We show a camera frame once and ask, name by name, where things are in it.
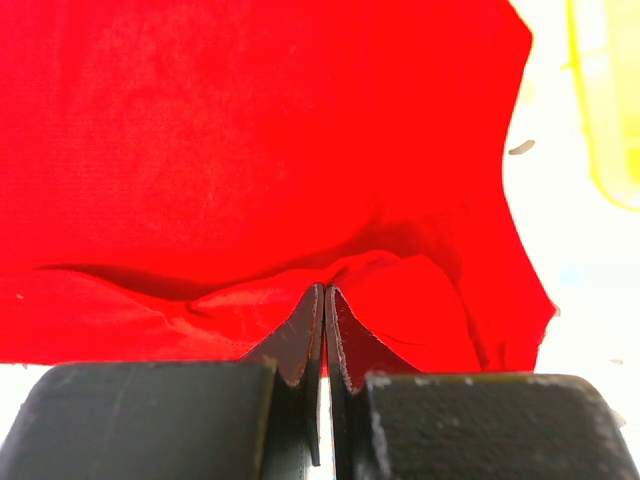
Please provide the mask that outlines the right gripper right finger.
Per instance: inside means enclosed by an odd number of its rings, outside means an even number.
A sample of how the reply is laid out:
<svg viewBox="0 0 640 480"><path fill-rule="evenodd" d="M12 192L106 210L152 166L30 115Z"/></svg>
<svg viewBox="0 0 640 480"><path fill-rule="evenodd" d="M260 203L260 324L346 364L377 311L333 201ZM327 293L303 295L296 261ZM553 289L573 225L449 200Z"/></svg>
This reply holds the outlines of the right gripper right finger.
<svg viewBox="0 0 640 480"><path fill-rule="evenodd" d="M553 374L427 374L325 297L340 479L635 479L601 394Z"/></svg>

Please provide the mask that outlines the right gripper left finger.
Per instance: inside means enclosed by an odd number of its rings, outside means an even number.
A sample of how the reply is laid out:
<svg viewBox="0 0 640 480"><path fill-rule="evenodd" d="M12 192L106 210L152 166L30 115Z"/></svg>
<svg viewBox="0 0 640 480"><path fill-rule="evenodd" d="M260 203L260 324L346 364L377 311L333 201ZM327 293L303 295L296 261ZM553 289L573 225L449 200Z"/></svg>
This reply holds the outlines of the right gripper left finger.
<svg viewBox="0 0 640 480"><path fill-rule="evenodd" d="M67 364L32 388L5 479L304 479L320 462L324 289L227 362Z"/></svg>

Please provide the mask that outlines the red t shirt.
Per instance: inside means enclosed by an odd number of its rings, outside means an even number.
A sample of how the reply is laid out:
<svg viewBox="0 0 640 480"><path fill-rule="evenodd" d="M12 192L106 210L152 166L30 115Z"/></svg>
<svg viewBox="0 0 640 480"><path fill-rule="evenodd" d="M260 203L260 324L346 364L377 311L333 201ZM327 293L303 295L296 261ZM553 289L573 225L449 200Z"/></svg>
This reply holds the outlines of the red t shirt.
<svg viewBox="0 0 640 480"><path fill-rule="evenodd" d="M421 370L532 370L531 44L506 1L3 2L2 361L236 358L321 283Z"/></svg>

